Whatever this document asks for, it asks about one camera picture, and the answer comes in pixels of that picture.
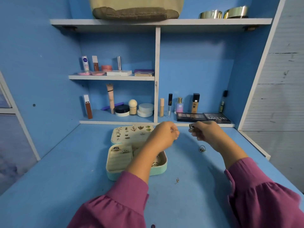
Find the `puffed sleeve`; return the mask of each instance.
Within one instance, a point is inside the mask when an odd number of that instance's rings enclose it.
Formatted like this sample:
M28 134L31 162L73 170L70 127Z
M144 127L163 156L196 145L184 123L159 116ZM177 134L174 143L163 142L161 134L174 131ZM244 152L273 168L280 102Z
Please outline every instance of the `puffed sleeve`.
M103 196L84 203L67 228L142 228L148 185L137 176L122 172Z
M243 158L225 170L232 184L229 202L241 227L304 227L300 196L274 183L251 158Z

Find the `gold metal container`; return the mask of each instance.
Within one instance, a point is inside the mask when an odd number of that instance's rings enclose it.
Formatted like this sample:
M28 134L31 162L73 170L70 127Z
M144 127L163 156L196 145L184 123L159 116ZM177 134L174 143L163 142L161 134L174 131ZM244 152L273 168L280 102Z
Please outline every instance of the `gold metal container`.
M235 7L232 9L229 9L224 14L224 19L227 18L248 18L248 7L247 6L241 6L241 7Z
M222 11L219 10L211 10L205 11L199 14L200 19L220 19L222 18Z

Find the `blue desk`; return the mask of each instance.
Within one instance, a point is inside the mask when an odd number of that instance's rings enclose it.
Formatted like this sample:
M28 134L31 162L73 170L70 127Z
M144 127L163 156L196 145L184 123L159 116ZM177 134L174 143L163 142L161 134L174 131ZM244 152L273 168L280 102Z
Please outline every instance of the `blue desk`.
M66 227L82 203L109 190L113 182L105 164L114 127L80 124L0 197L0 226ZM230 183L221 156L193 138L187 127L179 130L179 139L166 150L166 172L150 177L147 227L235 227L227 201ZM271 179L304 198L237 130L224 131ZM201 144L206 146L205 153L198 150Z

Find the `woman's left hand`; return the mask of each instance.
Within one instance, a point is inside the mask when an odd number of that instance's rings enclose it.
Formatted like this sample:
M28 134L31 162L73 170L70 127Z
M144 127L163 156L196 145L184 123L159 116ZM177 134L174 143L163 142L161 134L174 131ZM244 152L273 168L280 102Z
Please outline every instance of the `woman's left hand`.
M169 148L179 136L177 126L173 122L158 124L148 137L145 146L157 154Z

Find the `jewelry box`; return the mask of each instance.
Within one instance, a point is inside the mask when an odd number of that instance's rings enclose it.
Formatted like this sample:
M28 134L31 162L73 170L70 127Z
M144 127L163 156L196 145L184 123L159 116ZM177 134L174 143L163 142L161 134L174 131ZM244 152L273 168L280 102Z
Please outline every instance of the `jewelry box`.
M140 152L141 147L154 130L149 125L117 127L112 132L112 146L108 151L106 164L107 176L116 181L120 173L127 168L131 160ZM152 165L150 176L162 174L167 169L167 156L160 152Z

